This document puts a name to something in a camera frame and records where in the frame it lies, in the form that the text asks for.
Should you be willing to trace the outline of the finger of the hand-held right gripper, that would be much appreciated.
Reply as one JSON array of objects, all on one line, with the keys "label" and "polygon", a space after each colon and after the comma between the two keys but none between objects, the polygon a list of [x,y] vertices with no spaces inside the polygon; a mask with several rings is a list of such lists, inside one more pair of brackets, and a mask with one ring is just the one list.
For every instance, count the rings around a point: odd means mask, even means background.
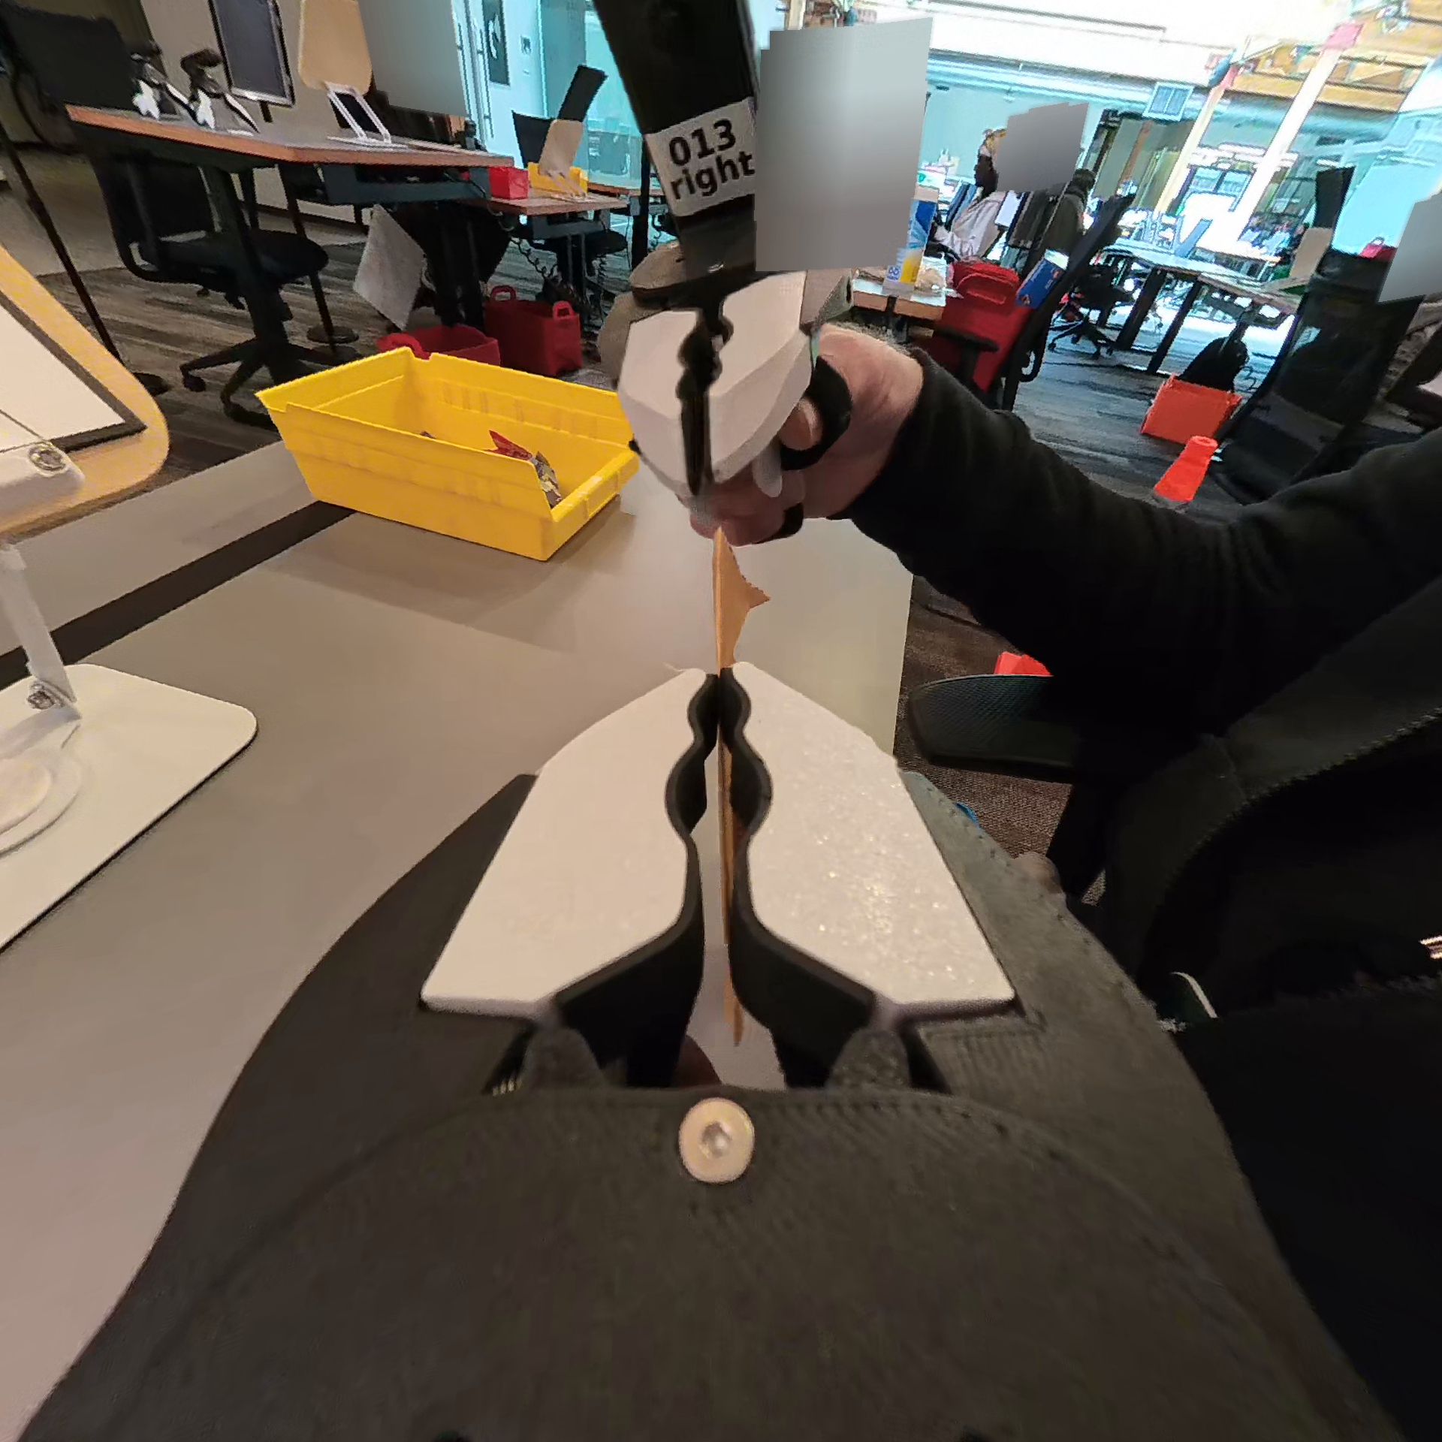
[{"label": "finger of the hand-held right gripper", "polygon": [[747,471],[779,442],[812,372],[802,326],[807,274],[755,279],[721,302],[728,333],[707,391],[709,466],[716,485]]},{"label": "finger of the hand-held right gripper", "polygon": [[642,463],[673,495],[694,495],[682,430],[682,348],[697,331],[701,310],[675,309],[639,317],[625,334],[617,392]]}]

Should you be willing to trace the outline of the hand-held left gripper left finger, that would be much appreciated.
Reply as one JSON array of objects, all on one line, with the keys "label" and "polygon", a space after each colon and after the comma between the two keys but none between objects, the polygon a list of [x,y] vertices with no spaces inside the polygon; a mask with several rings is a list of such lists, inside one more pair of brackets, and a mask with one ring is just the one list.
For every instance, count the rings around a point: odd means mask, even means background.
[{"label": "hand-held left gripper left finger", "polygon": [[569,1030],[634,1088],[666,1088],[706,966],[694,831],[718,678],[673,675],[534,774],[430,975],[437,1014]]}]

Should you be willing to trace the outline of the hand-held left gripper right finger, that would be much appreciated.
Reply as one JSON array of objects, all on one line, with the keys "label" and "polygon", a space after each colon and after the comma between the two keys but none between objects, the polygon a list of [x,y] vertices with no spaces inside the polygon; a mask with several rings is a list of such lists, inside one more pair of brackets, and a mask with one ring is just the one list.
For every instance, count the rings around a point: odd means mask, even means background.
[{"label": "hand-held left gripper right finger", "polygon": [[910,1042],[1012,1012],[1017,992],[894,757],[749,661],[718,696],[733,988],[785,1072],[820,1084],[863,1031]]}]

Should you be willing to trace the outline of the brown origami paper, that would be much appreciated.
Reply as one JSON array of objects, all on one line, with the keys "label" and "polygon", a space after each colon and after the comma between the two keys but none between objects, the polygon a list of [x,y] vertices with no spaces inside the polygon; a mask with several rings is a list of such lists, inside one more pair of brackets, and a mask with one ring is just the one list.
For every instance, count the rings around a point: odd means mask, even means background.
[{"label": "brown origami paper", "polygon": [[[714,610],[714,665],[716,675],[723,678],[735,665],[737,644],[742,639],[752,610],[766,605],[769,596],[754,586],[740,569],[731,545],[723,531],[713,536],[713,610]],[[716,815],[718,815],[718,853],[719,853],[719,913],[723,925],[723,944],[726,949],[725,982],[725,1018],[735,1047],[745,1040],[745,1009],[737,997],[731,964],[731,898],[733,898],[733,857],[737,826],[731,805],[731,750],[726,732],[718,730],[716,742]]]}]

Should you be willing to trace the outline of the yellow plastic bin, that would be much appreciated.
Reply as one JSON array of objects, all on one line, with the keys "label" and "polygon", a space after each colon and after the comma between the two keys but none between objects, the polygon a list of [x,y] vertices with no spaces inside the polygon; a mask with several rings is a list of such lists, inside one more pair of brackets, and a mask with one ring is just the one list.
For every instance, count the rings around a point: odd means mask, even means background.
[{"label": "yellow plastic bin", "polygon": [[[639,470],[613,392],[454,356],[387,351],[259,392],[315,500],[548,562]],[[495,430],[545,456],[488,454]]]}]

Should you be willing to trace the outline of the person's right forearm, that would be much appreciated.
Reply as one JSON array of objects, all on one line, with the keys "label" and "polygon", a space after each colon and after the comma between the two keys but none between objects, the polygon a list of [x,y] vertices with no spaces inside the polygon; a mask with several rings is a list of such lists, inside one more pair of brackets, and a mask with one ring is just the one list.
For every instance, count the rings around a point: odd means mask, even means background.
[{"label": "person's right forearm", "polygon": [[922,370],[843,517],[1101,713],[1216,732],[1439,581],[1439,434],[1213,523],[1105,488]]}]

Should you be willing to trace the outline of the person's right hand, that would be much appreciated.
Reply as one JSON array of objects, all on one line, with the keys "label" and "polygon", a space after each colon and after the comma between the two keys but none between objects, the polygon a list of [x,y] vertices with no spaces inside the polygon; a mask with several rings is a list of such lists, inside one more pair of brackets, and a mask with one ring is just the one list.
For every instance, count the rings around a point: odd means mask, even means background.
[{"label": "person's right hand", "polygon": [[721,531],[731,547],[764,545],[788,531],[788,514],[836,519],[880,475],[901,425],[923,386],[918,362],[884,336],[853,326],[819,329],[819,356],[844,380],[851,422],[819,463],[776,471],[766,451],[719,483],[709,500],[689,502],[690,528],[702,538]]}]

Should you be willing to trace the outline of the red plastic bin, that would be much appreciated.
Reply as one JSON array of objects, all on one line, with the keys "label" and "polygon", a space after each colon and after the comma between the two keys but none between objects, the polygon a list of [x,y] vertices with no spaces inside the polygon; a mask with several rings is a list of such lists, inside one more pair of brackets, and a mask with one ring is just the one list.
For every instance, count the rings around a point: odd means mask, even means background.
[{"label": "red plastic bin", "polygon": [[569,300],[519,298],[514,286],[499,285],[490,290],[483,315],[502,365],[548,379],[581,370],[581,317]]},{"label": "red plastic bin", "polygon": [[385,334],[375,341],[375,351],[411,351],[420,360],[449,355],[483,365],[502,365],[499,341],[468,324],[416,326],[408,331]]}]

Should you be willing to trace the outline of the red office chair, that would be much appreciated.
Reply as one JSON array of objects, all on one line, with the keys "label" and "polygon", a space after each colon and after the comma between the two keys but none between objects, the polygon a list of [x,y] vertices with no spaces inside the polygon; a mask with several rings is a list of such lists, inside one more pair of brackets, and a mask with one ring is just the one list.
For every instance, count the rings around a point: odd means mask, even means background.
[{"label": "red office chair", "polygon": [[920,346],[978,398],[999,392],[1002,372],[1031,315],[1014,269],[992,262],[952,262],[940,322]]}]

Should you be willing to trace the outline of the white paper board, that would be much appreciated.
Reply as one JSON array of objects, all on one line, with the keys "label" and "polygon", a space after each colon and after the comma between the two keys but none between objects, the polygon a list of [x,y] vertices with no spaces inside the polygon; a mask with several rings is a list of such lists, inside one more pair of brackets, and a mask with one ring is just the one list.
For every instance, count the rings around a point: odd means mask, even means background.
[{"label": "white paper board", "polygon": [[360,264],[351,283],[355,297],[404,331],[416,295],[423,288],[423,247],[384,207],[370,211]]}]

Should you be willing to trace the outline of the white document stand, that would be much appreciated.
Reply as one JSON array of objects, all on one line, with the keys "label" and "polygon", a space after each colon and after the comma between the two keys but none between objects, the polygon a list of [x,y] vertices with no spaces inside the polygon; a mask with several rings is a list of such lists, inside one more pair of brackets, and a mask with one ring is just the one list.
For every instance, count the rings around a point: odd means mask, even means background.
[{"label": "white document stand", "polygon": [[[4,504],[79,490],[75,459],[4,416]],[[96,663],[65,665],[17,545],[4,619],[24,677],[2,699],[2,946],[151,829],[255,738],[255,716]]]},{"label": "white document stand", "polygon": [[365,88],[327,81],[320,89],[344,134],[351,136],[356,144],[372,148],[389,148],[394,144],[396,137],[389,132],[379,112],[370,105]]}]

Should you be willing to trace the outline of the wooden top office desk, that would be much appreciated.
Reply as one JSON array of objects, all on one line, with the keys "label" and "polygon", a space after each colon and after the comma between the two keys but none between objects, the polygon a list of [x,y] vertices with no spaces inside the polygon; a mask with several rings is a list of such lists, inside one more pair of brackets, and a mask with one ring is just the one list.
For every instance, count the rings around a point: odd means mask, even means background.
[{"label": "wooden top office desk", "polygon": [[[1273,288],[1209,264],[1180,259],[1173,250],[1134,243],[1110,243],[1101,259],[1110,266],[1110,278],[1125,290],[1137,279],[1136,291],[1106,307],[1100,321],[1117,307],[1125,309],[1120,327],[1103,331],[1103,353],[1122,362],[1124,368],[1144,375],[1160,375],[1163,363],[1180,339],[1194,314],[1206,310],[1230,322],[1228,339],[1243,341],[1257,327],[1274,331],[1291,321],[1302,295],[1288,288]],[[1175,310],[1154,346],[1142,346],[1144,329],[1153,322],[1163,298],[1175,295]]]},{"label": "wooden top office desk", "polygon": [[314,139],[286,130],[211,130],[178,117],[151,118],[110,106],[69,103],[65,112],[79,144],[93,136],[113,146],[137,144],[165,160],[214,166],[230,173],[233,185],[238,177],[254,172],[286,166],[312,170],[320,178],[324,204],[334,207],[490,207],[493,197],[488,170],[504,163],[490,154],[420,141],[394,141],[389,148],[372,148],[339,137]]}]

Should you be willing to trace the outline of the computer monitor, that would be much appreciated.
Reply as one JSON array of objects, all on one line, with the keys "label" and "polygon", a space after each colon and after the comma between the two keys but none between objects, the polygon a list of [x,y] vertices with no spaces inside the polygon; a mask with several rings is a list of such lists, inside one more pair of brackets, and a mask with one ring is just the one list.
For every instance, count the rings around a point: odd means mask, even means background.
[{"label": "computer monitor", "polygon": [[293,108],[295,81],[278,2],[209,2],[214,38],[235,96]]}]

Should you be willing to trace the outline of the wooden document board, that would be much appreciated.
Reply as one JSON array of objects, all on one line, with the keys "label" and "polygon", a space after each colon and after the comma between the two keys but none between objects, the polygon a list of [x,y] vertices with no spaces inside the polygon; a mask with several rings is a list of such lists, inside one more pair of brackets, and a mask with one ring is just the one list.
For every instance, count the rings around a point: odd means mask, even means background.
[{"label": "wooden document board", "polygon": [[141,432],[82,449],[82,483],[67,497],[28,507],[4,504],[2,540],[17,545],[72,521],[99,514],[147,490],[170,456],[171,439],[154,398],[132,370],[105,348],[24,266],[2,250],[7,302],[55,341],[89,377],[108,389],[142,423]]}]

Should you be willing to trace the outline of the black mesh office chair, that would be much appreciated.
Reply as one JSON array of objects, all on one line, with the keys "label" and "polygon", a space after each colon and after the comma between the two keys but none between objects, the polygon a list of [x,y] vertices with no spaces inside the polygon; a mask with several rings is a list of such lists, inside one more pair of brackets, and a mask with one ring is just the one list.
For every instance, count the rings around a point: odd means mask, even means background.
[{"label": "black mesh office chair", "polygon": [[1235,502],[1264,502],[1345,466],[1416,315],[1416,298],[1382,302],[1392,255],[1329,250],[1309,279],[1271,370],[1226,423],[1214,478]]}]

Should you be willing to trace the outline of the printed instruction sheet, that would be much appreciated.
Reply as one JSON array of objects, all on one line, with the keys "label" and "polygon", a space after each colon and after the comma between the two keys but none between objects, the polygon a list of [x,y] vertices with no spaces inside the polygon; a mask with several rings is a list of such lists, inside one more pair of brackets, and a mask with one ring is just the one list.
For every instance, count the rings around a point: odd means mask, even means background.
[{"label": "printed instruction sheet", "polygon": [[2,298],[2,411],[74,452],[134,434],[134,415],[24,310]]}]

